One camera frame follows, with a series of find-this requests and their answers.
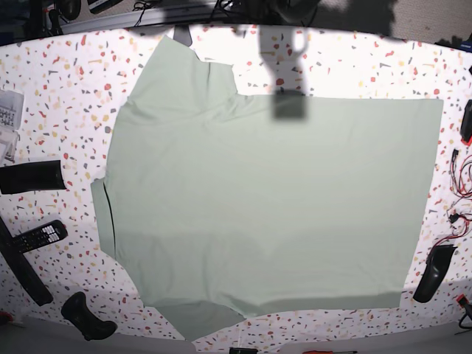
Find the small black box bottom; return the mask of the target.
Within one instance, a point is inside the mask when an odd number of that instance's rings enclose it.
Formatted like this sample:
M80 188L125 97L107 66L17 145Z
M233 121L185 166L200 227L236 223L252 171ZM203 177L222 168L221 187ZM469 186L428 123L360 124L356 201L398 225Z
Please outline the small black box bottom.
M229 354L258 354L254 348L230 347Z

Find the red black device right edge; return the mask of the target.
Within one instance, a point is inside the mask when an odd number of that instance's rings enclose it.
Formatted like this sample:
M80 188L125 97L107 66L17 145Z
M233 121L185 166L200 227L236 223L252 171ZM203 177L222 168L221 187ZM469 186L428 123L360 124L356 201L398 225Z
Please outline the red black device right edge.
M471 146L472 140L472 100L469 100L465 106L460 127L461 142L466 146Z

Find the black game controller grip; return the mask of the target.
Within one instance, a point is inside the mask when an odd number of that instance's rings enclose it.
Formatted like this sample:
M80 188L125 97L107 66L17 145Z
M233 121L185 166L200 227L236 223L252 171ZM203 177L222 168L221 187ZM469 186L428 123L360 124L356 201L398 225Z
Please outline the black game controller grip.
M86 341L106 339L117 330L115 322L103 321L89 310L86 295L82 291L71 295L60 312L65 320L81 332Z

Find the black TV remote control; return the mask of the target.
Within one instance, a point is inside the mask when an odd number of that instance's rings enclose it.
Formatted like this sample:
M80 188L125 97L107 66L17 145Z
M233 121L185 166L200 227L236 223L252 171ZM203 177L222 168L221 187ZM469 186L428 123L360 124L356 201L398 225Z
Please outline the black TV remote control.
M42 248L57 243L68 236L66 227L59 220L54 220L31 229L13 238L13 246L20 253Z

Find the red handled screwdriver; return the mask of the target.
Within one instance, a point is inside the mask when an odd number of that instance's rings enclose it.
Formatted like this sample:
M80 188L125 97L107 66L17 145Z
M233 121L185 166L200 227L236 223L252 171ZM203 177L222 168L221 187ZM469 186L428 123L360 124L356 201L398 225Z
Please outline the red handled screwdriver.
M358 351L352 350L352 351L341 351L341 352L335 352L332 350L310 350L310 351L305 351L302 354L357 354Z

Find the light green T-shirt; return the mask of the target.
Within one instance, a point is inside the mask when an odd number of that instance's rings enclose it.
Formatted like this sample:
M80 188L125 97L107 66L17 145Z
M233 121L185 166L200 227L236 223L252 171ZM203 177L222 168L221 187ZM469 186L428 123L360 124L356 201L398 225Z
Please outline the light green T-shirt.
M396 308L441 100L239 94L164 38L91 186L100 248L188 340L295 310Z

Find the black cylindrical roll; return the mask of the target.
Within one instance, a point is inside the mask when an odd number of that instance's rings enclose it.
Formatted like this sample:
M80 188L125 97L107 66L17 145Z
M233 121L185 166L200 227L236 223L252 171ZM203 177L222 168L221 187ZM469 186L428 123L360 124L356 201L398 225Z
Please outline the black cylindrical roll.
M3 195L66 189L59 160L2 167L0 176Z

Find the long black bar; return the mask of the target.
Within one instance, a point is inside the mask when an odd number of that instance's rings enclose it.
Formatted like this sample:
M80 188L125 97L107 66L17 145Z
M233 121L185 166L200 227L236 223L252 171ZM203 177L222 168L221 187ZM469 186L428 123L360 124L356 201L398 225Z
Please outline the long black bar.
M3 220L1 220L1 254L22 288L38 306L53 302L53 296L26 257L14 247L13 237Z

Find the clear plastic parts box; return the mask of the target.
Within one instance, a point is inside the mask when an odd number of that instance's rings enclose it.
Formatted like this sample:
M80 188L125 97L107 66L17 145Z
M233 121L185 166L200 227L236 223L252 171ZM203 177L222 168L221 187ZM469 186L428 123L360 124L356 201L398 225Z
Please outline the clear plastic parts box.
M1 162L13 161L24 106L24 95L1 90Z

